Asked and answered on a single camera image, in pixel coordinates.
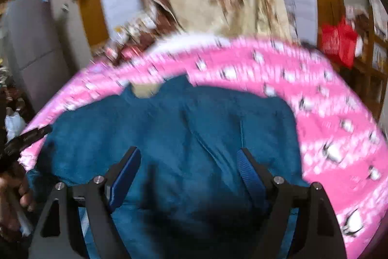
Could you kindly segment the person's left hand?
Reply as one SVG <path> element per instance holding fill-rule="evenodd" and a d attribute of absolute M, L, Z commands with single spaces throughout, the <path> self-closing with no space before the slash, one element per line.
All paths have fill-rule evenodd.
<path fill-rule="evenodd" d="M 1 237 L 14 239 L 20 230 L 18 212 L 24 209 L 30 212 L 34 204 L 26 170 L 15 162 L 10 172 L 1 174 Z"/>

